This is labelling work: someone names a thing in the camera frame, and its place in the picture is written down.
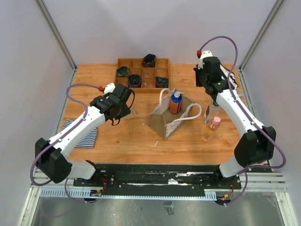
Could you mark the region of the clear bottle white cap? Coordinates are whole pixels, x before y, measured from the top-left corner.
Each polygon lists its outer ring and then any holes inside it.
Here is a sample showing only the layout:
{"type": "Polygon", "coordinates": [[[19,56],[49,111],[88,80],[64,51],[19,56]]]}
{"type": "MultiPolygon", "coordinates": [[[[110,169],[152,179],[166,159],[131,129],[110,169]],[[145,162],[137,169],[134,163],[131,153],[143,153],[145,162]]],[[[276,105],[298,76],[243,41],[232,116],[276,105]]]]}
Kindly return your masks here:
{"type": "Polygon", "coordinates": [[[135,108],[131,108],[130,110],[131,110],[130,114],[126,115],[124,117],[124,119],[131,120],[131,119],[133,119],[137,115],[137,111],[136,111],[135,108]]]}

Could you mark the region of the square clear bottle grey cap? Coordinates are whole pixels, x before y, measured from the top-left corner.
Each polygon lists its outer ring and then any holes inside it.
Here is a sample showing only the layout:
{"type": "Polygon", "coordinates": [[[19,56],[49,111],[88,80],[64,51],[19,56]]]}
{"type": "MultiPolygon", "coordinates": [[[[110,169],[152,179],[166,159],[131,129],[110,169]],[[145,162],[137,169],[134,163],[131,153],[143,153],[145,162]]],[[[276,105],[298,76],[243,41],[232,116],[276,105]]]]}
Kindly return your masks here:
{"type": "Polygon", "coordinates": [[[204,113],[205,124],[208,125],[212,118],[219,115],[220,111],[221,106],[211,99],[204,113]]]}

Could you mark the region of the orange blue pump bottle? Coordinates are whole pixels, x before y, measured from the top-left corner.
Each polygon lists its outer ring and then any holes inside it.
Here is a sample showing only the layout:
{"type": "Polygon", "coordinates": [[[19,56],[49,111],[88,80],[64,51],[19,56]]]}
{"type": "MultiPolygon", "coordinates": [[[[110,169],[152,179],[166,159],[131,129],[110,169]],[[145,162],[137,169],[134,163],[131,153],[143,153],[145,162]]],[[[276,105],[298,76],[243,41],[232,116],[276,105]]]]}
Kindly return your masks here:
{"type": "Polygon", "coordinates": [[[182,92],[176,91],[170,99],[169,111],[171,114],[178,114],[182,103],[182,92]]]}

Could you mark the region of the amber bottle pink cap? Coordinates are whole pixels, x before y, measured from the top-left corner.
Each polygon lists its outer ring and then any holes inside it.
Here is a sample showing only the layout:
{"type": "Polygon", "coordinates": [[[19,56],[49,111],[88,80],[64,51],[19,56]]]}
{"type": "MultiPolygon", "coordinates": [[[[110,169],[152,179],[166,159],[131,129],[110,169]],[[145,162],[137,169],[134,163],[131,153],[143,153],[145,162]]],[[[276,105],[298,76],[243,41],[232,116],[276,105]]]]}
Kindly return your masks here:
{"type": "Polygon", "coordinates": [[[221,118],[218,116],[213,117],[202,131],[203,140],[208,142],[213,137],[220,125],[221,118]]]}

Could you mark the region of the burlap canvas tote bag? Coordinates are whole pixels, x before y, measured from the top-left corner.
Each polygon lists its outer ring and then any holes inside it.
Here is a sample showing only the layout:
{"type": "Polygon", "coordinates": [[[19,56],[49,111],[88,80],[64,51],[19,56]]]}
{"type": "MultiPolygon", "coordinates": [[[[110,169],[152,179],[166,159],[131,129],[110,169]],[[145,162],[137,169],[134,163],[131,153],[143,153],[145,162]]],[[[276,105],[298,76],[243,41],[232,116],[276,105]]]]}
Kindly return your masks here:
{"type": "Polygon", "coordinates": [[[196,119],[202,113],[201,105],[190,100],[183,93],[179,113],[171,114],[169,111],[170,99],[176,91],[179,90],[162,89],[159,95],[159,104],[149,116],[148,126],[165,141],[167,141],[185,121],[196,119]]]}

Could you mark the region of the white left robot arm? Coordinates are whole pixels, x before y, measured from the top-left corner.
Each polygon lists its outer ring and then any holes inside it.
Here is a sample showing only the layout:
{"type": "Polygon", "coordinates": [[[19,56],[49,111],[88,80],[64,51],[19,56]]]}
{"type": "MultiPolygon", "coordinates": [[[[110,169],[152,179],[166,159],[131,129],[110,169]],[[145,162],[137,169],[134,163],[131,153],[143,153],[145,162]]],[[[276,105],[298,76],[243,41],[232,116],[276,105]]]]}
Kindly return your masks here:
{"type": "Polygon", "coordinates": [[[84,105],[84,112],[68,127],[49,139],[40,138],[35,143],[35,159],[30,169],[32,184],[39,186],[33,178],[34,169],[40,169],[50,182],[56,184],[69,178],[81,178],[90,186],[100,183],[101,175],[91,161],[71,161],[68,159],[76,145],[93,129],[111,121],[113,126],[129,115],[131,106],[127,105],[135,92],[123,84],[110,83],[97,87],[102,95],[95,97],[90,105],[84,105]]]}

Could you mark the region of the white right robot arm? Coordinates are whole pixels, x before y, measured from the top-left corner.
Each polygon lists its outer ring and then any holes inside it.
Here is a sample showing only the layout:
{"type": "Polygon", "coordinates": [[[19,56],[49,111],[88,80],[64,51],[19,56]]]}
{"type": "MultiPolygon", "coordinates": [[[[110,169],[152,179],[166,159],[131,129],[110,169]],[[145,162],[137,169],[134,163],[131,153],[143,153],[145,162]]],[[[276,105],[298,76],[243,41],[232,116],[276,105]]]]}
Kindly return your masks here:
{"type": "Polygon", "coordinates": [[[234,156],[222,163],[219,173],[213,176],[214,185],[224,188],[230,183],[230,177],[273,157],[276,131],[272,126],[264,126],[247,109],[225,76],[217,57],[201,57],[194,71],[196,86],[205,88],[211,99],[228,114],[240,135],[234,156]]]}

